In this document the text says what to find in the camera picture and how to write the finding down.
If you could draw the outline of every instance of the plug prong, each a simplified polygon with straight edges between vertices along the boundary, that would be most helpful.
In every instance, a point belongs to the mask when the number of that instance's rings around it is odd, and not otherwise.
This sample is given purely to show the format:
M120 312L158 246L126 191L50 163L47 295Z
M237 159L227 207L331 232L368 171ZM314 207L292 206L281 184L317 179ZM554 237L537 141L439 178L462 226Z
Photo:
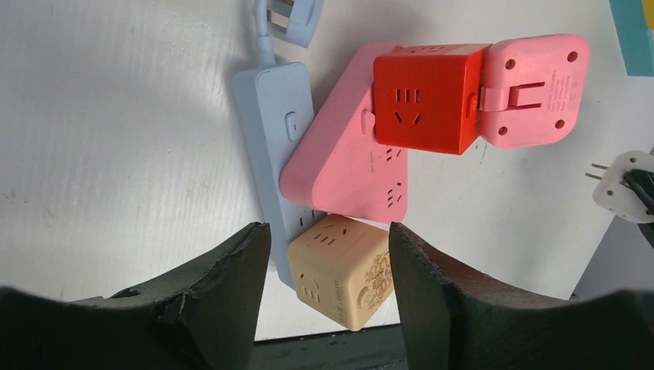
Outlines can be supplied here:
M590 178L595 179L595 180L601 180L602 179L601 177L599 177L597 175L593 175L592 173L586 173L585 175L587 177L590 177Z

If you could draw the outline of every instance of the red power socket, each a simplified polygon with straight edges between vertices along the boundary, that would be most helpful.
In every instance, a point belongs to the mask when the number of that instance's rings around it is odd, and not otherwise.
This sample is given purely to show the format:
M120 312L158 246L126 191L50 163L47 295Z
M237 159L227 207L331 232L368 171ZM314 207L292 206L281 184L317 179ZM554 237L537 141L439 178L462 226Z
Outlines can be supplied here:
M413 46L377 57L377 141L463 154L479 136L477 106L484 53L490 46Z

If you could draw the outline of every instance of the gray floor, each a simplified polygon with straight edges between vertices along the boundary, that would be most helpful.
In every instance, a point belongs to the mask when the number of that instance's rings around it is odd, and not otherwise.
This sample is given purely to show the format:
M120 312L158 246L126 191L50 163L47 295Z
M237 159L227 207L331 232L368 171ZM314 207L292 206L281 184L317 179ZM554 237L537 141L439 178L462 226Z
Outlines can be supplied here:
M587 299L625 288L654 291L654 249L637 225L616 217L577 284L575 294Z

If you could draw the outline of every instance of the table surface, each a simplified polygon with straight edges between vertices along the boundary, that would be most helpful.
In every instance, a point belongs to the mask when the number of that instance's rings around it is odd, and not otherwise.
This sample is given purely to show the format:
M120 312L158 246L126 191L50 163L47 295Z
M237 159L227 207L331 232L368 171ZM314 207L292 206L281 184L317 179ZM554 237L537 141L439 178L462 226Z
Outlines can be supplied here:
M0 3L0 284L107 296L196 257L261 210L231 77L255 65L247 0ZM510 284L567 298L612 215L593 162L649 150L654 79L628 78L608 2L326 0L303 61L316 109L356 49L583 35L592 62L560 143L410 153L405 224ZM397 323L394 296L369 325ZM257 339L340 327L269 273Z

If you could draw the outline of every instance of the plug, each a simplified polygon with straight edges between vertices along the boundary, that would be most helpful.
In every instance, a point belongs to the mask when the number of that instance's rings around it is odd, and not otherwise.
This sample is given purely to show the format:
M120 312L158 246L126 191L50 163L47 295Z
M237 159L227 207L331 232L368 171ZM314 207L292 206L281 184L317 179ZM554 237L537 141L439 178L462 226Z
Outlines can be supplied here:
M273 34L307 48L322 13L323 0L271 0L268 21Z
M271 256L282 282L293 287L288 246L325 216L279 192L279 176L313 121L308 70L302 63L262 66L238 73L234 91L264 221L271 229Z
M481 136L500 148L556 143L577 122L590 62L578 35L498 42L486 53Z
M361 47L281 173L281 193L305 207L391 223L406 215L408 150L377 143L373 61L398 49Z
M374 62L377 141L462 154L478 138L477 105L490 44L393 50Z
M625 175L633 170L654 172L654 156L633 150L620 154L611 166L595 163L592 166L605 171L601 177L591 173L586 174L587 177L599 180L598 186L593 191L593 200L600 207L634 224L654 223L652 211L625 182Z
M388 231L330 214L295 239L288 259L300 301L352 331L393 292Z

